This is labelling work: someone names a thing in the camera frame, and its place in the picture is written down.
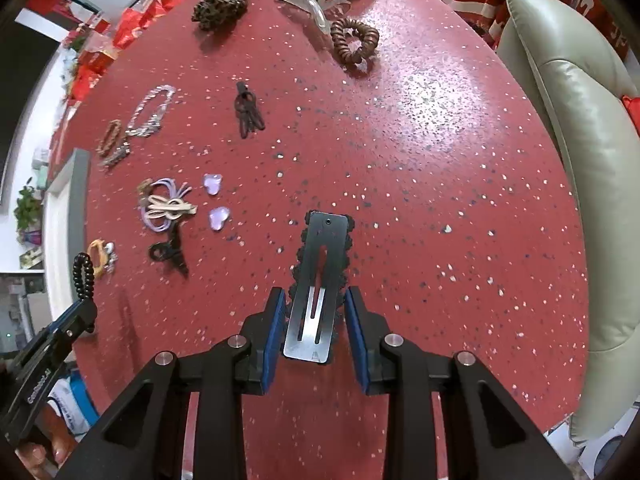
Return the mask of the person's left hand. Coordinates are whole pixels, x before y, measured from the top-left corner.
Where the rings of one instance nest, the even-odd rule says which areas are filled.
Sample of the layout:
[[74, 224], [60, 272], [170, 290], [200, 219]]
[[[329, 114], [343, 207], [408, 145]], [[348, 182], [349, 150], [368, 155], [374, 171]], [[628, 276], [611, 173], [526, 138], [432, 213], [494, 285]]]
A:
[[[43, 407], [40, 420], [43, 423], [43, 433], [51, 442], [54, 461], [62, 466], [77, 448], [77, 441], [68, 430], [65, 420], [49, 404]], [[44, 466], [47, 463], [47, 449], [44, 446], [25, 442], [17, 448], [15, 454], [35, 479], [52, 479]]]

